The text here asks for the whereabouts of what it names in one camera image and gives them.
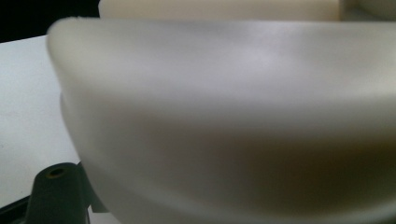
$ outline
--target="dark background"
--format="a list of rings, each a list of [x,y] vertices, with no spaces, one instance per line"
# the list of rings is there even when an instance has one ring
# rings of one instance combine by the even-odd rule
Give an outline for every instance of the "dark background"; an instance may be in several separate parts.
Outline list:
[[[99,17],[99,0],[0,0],[0,43],[45,35],[66,17]]]

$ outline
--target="white surface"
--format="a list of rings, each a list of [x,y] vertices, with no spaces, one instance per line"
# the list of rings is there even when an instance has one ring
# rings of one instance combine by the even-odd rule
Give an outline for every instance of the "white surface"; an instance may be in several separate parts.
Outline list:
[[[0,44],[0,207],[30,194],[35,175],[79,162],[64,128],[60,89],[40,36]],[[92,224],[118,223],[93,214]]]
[[[125,223],[396,216],[396,24],[68,20],[66,124]]]
[[[339,0],[102,0],[101,18],[338,21]]]

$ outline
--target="hole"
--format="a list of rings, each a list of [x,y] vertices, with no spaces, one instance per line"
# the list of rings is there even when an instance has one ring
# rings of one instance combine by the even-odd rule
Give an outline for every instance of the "hole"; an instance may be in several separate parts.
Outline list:
[[[64,168],[56,168],[54,170],[51,170],[49,173],[47,173],[47,178],[49,179],[58,178],[64,175],[65,171],[66,170]]]

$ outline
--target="white plastic object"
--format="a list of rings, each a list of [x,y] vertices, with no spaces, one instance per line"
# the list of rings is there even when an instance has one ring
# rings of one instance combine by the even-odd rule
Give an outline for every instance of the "white plastic object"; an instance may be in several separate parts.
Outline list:
[[[396,216],[396,24],[69,19],[64,120],[123,223]]]
[[[101,18],[338,21],[339,0],[101,0]]]

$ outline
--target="white table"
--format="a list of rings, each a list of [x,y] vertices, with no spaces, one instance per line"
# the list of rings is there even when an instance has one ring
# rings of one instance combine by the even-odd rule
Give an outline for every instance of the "white table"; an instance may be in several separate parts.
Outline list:
[[[35,176],[79,162],[62,121],[60,88],[40,36],[0,44],[0,207],[30,194]],[[92,224],[119,223],[111,214]]]

